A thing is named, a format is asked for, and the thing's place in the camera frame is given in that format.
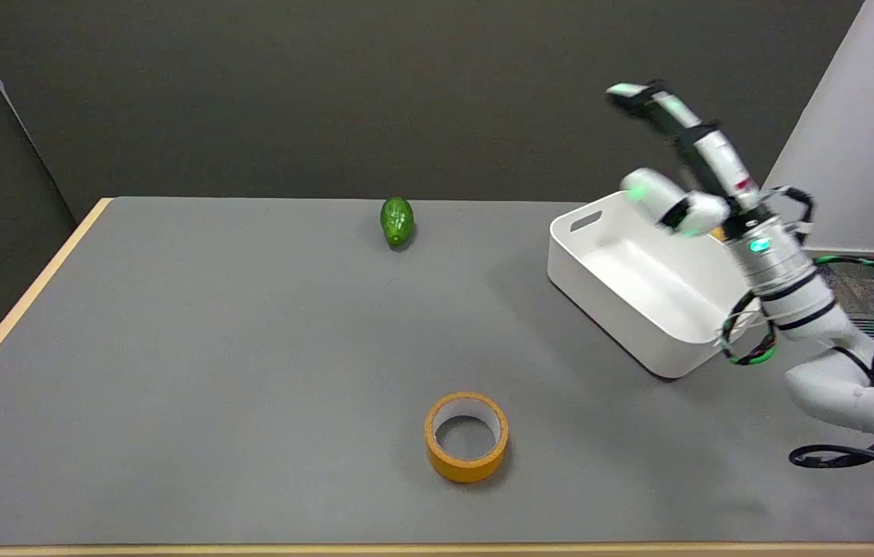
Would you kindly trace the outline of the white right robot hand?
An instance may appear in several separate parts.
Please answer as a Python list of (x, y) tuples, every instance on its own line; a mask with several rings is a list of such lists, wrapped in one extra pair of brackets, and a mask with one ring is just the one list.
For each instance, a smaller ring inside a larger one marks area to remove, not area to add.
[(664, 82), (614, 84), (606, 97), (670, 142), (691, 184), (685, 190), (649, 168), (624, 176), (621, 190), (650, 222), (682, 237), (706, 235), (716, 228), (726, 237), (737, 237), (772, 217), (719, 123), (697, 116)]

